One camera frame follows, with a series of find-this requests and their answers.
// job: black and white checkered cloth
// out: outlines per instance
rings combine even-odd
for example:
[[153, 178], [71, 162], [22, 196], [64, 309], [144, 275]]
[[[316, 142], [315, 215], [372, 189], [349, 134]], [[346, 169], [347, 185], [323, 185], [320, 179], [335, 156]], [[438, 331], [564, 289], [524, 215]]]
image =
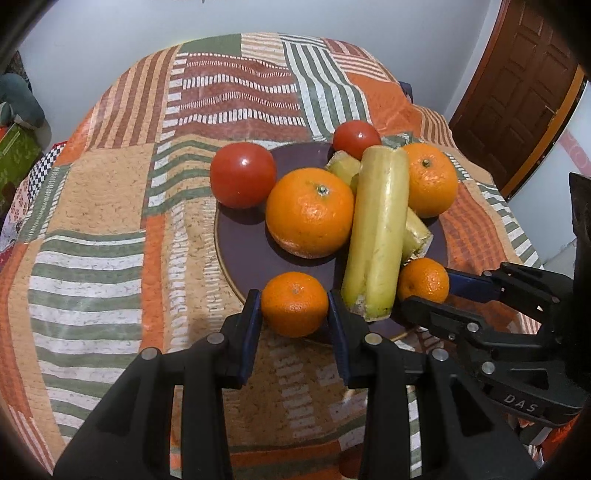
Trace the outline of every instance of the black and white checkered cloth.
[[51, 167], [56, 161], [57, 156], [61, 153], [65, 146], [66, 143], [54, 145], [53, 148], [43, 155], [41, 160], [35, 163], [34, 167], [31, 169], [28, 189], [29, 202], [33, 203], [33, 200], [35, 200], [35, 197], [37, 197], [39, 190], [41, 190], [43, 180], [45, 180], [45, 177], [47, 177], [47, 174], [51, 170]]

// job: large orange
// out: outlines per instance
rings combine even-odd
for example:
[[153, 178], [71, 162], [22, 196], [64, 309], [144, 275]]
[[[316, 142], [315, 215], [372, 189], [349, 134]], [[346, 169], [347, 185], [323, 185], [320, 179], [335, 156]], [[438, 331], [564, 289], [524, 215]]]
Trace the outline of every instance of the large orange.
[[277, 182], [267, 199], [269, 233], [303, 258], [336, 252], [349, 237], [355, 200], [349, 186], [322, 168], [300, 168]]
[[430, 258], [417, 258], [406, 265], [398, 276], [398, 298], [412, 295], [443, 303], [449, 294], [449, 275], [443, 265]]
[[420, 218], [441, 215], [456, 199], [456, 169], [437, 147], [411, 143], [403, 147], [408, 154], [410, 189], [408, 206]]
[[286, 272], [272, 278], [262, 291], [263, 319], [279, 335], [297, 338], [314, 333], [326, 318], [329, 299], [314, 277]]

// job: brown wooden door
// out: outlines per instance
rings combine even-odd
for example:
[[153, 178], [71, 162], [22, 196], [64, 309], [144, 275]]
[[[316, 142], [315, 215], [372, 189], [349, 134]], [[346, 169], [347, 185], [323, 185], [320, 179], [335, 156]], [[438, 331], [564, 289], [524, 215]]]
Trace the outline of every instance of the brown wooden door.
[[544, 135], [576, 69], [548, 22], [529, 2], [511, 0], [482, 77], [452, 119], [457, 146], [491, 173], [499, 190]]

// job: striped tablecloth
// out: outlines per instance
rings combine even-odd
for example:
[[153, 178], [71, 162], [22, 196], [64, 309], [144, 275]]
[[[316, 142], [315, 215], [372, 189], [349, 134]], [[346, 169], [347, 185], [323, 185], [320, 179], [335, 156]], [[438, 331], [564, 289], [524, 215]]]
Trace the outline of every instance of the striped tablecloth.
[[[461, 155], [443, 117], [409, 103], [366, 50], [258, 33], [156, 52], [88, 112], [0, 274], [0, 405], [48, 470], [140, 349], [186, 348], [240, 311], [215, 250], [208, 178], [215, 152], [238, 140], [267, 148], [330, 141], [336, 126], [359, 118], [386, 143], [429, 142], [452, 159], [458, 196], [440, 217], [450, 267], [540, 265], [490, 175]], [[455, 302], [499, 330], [535, 331], [500, 304]], [[439, 345], [428, 332], [404, 344]], [[336, 459], [362, 441], [366, 398], [343, 388], [329, 348], [264, 329], [248, 386], [225, 394], [236, 478], [340, 479]], [[409, 401], [418, 474], [412, 391]], [[175, 473], [179, 406], [177, 398]]]

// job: purple plate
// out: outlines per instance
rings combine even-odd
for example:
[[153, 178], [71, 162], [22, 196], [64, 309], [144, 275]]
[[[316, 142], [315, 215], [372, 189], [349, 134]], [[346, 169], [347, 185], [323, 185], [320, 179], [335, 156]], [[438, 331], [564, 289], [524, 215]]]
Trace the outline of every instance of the purple plate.
[[[299, 143], [272, 150], [277, 163], [277, 177], [304, 167], [323, 168], [333, 154], [328, 143]], [[438, 219], [426, 222], [433, 233], [433, 241], [427, 257], [447, 265], [447, 245]], [[267, 282], [287, 271], [298, 271], [318, 279], [326, 290], [340, 288], [345, 273], [348, 245], [330, 257], [307, 260], [284, 251], [269, 235], [265, 226], [265, 206], [232, 210], [218, 204], [215, 238], [217, 255], [222, 270], [234, 293], [244, 302], [252, 288], [262, 290]], [[373, 332], [388, 338], [400, 338], [408, 332], [408, 325], [400, 319], [398, 309], [386, 320], [373, 322]], [[321, 343], [329, 343], [327, 326], [310, 337]]]

